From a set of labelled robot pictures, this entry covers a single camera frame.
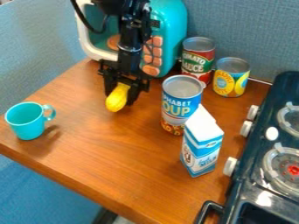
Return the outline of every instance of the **yellow corn toy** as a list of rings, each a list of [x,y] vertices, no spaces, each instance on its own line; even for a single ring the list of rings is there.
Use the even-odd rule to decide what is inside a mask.
[[[111,112],[121,110],[127,103],[128,91],[130,88],[131,86],[118,82],[117,87],[106,99],[106,108]]]

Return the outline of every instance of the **cup handle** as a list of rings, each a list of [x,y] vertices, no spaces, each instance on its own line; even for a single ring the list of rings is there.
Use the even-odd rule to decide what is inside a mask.
[[[44,115],[44,118],[47,122],[50,122],[52,119],[54,119],[54,117],[56,116],[56,110],[54,109],[53,106],[49,105],[49,104],[45,104],[43,105],[43,109],[44,109],[44,113],[46,110],[51,110],[51,114],[48,116]]]

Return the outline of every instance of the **stove knob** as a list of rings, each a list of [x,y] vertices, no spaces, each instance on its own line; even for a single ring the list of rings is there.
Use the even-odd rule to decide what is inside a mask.
[[[251,105],[251,107],[250,107],[250,109],[248,111],[248,114],[247,114],[247,119],[249,121],[253,121],[254,118],[256,117],[258,111],[259,111],[259,107],[258,106]]]
[[[244,137],[248,137],[249,131],[252,126],[253,126],[253,122],[244,121],[242,128],[240,130],[240,134]]]
[[[238,159],[234,157],[229,157],[226,161],[225,167],[223,168],[223,174],[227,177],[231,177],[236,166]]]
[[[279,136],[278,129],[275,127],[270,127],[266,130],[266,139],[269,141],[275,141],[277,137]]]

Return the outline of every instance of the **stove burner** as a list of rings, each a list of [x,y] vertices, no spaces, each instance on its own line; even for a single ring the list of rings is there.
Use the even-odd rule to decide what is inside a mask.
[[[294,106],[291,101],[277,113],[280,127],[294,137],[299,137],[299,106]]]
[[[268,182],[286,193],[299,194],[299,150],[276,143],[263,158],[263,168]]]
[[[289,166],[288,171],[291,175],[299,175],[299,167],[296,165]]]

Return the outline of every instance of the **yellow can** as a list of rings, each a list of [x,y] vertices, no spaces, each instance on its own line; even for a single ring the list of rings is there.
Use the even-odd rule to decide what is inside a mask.
[[[213,90],[225,97],[241,96],[245,92],[249,74],[249,64],[243,59],[219,59],[212,83]]]

